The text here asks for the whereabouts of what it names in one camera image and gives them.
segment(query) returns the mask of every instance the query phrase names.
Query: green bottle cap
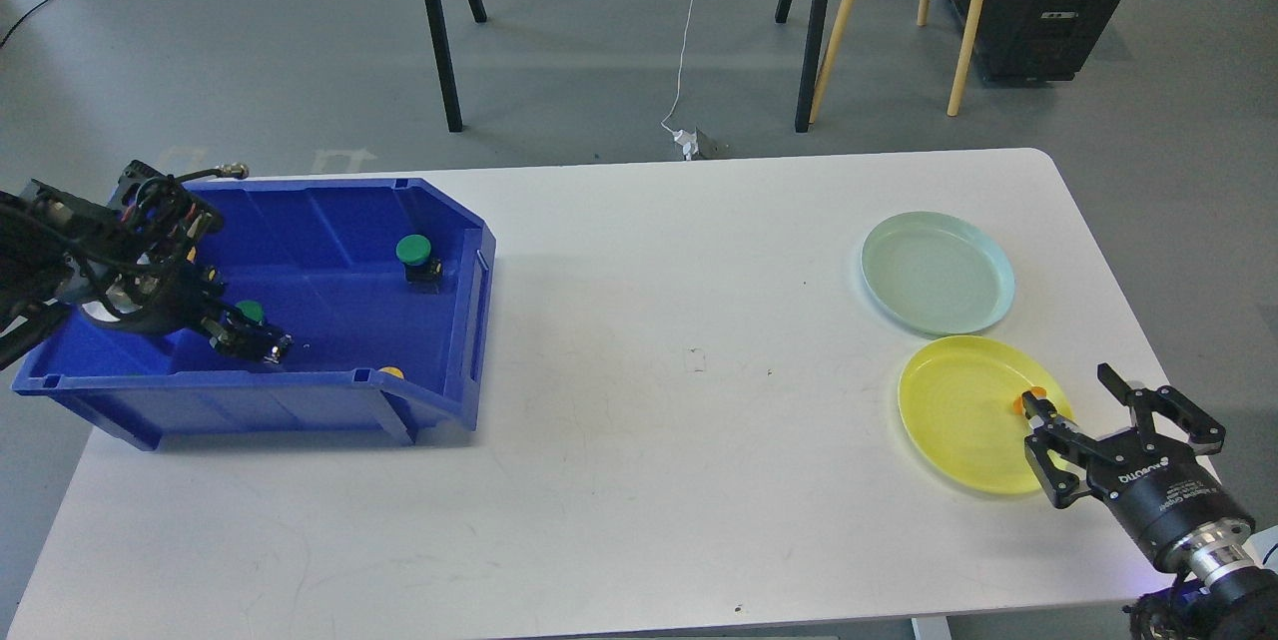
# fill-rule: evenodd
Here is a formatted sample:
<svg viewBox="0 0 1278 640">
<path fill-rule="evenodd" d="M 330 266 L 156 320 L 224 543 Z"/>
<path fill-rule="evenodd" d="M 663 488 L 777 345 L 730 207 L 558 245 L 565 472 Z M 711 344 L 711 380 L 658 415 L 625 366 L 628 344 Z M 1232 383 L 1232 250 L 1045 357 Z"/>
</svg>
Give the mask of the green bottle cap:
<svg viewBox="0 0 1278 640">
<path fill-rule="evenodd" d="M 422 266 L 431 257 L 431 240 L 424 235 L 404 235 L 395 244 L 395 254 L 404 266 Z"/>
<path fill-rule="evenodd" d="M 262 312 L 262 304 L 257 301 L 240 301 L 235 307 L 252 322 L 262 322 L 262 318 L 266 317 L 266 313 Z"/>
</svg>

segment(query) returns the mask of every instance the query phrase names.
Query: concrete floor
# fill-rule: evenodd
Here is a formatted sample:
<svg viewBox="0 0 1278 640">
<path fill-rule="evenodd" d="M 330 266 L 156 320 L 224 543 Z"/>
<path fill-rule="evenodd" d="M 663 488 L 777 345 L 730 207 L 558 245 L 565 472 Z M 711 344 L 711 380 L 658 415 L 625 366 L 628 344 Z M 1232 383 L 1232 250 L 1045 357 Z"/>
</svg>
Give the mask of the concrete floor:
<svg viewBox="0 0 1278 640">
<path fill-rule="evenodd" d="M 38 0 L 0 0 L 0 27 Z M 859 0 L 820 123 L 792 130 L 804 3 L 697 0 L 672 125 L 732 157 L 1035 146 L 1056 158 L 1168 377 L 1229 429 L 1215 460 L 1278 522 L 1278 0 L 1123 0 L 1076 80 L 967 89 L 941 3 Z M 137 157 L 256 175 L 676 158 L 688 0 L 445 0 L 468 129 L 447 134 L 422 0 L 55 0 L 0 50 L 0 187 L 97 198 Z M 0 374 L 8 386 L 13 370 Z M 0 399 L 0 629 L 87 427 Z M 1117 607 L 952 618 L 958 639 L 1123 637 Z M 768 635 L 909 637 L 905 621 Z"/>
</svg>

